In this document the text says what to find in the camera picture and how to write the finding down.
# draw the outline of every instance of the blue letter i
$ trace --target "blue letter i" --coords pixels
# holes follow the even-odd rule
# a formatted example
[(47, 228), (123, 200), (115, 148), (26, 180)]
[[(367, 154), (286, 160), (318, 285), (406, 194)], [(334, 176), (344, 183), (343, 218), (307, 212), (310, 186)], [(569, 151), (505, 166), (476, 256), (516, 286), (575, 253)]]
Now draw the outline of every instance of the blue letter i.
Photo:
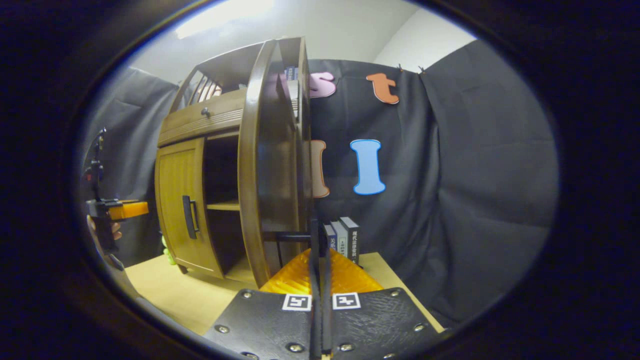
[(373, 195), (381, 193), (387, 188), (380, 181), (378, 168), (378, 149), (380, 142), (377, 140), (353, 140), (351, 148), (358, 156), (358, 184), (353, 191), (359, 195)]

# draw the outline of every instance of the orange plastic part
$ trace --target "orange plastic part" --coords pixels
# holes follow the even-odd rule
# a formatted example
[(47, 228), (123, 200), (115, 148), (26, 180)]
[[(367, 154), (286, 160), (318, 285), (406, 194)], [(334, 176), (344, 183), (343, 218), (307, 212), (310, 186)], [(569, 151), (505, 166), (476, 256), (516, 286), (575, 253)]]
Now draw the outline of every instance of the orange plastic part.
[(149, 206), (146, 201), (125, 202), (122, 206), (109, 209), (109, 216), (112, 220), (122, 220), (132, 218), (138, 215), (144, 215), (149, 212)]
[(329, 249), (331, 254), (331, 294), (368, 293), (383, 290), (366, 271), (345, 258), (339, 252)]
[(309, 252), (298, 254), (280, 271), (262, 285), (260, 291), (278, 294), (311, 295), (309, 283)]
[[(310, 249), (298, 254), (270, 280), (260, 291), (278, 294), (310, 295), (309, 253)], [(358, 265), (335, 250), (331, 254), (331, 294), (334, 293), (368, 293), (382, 290), (369, 274)]]

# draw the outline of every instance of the white book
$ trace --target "white book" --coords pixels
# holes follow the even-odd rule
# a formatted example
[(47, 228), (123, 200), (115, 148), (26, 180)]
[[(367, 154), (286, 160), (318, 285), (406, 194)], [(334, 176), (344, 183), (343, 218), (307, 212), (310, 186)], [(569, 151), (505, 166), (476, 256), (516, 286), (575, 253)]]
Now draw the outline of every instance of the white book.
[(335, 235), (338, 237), (338, 252), (345, 258), (349, 257), (349, 249), (347, 248), (347, 229), (340, 224), (339, 221), (332, 221), (331, 226), (335, 230)]

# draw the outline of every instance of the cabinet door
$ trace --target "cabinet door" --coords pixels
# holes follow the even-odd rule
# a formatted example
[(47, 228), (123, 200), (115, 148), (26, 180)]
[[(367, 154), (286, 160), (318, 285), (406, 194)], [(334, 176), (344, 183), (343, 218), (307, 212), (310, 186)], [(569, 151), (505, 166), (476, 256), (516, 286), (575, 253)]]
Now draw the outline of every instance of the cabinet door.
[(296, 125), (280, 48), (264, 43), (247, 85), (238, 146), (244, 246), (258, 286), (271, 276), (264, 239), (297, 231)]
[(223, 277), (209, 238), (202, 191), (204, 138), (162, 147), (156, 159), (156, 203), (176, 263)]

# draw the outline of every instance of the wooden cabinet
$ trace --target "wooden cabinet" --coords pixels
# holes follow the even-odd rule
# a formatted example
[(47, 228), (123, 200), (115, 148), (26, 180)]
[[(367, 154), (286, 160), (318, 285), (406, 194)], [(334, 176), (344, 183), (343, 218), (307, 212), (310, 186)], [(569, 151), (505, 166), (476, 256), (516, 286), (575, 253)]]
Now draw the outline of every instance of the wooden cabinet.
[[(156, 162), (160, 224), (183, 272), (262, 286), (278, 270), (273, 233), (304, 231), (312, 207), (308, 110), (304, 38), (194, 68), (163, 122)], [(301, 250), (280, 248), (285, 261)]]

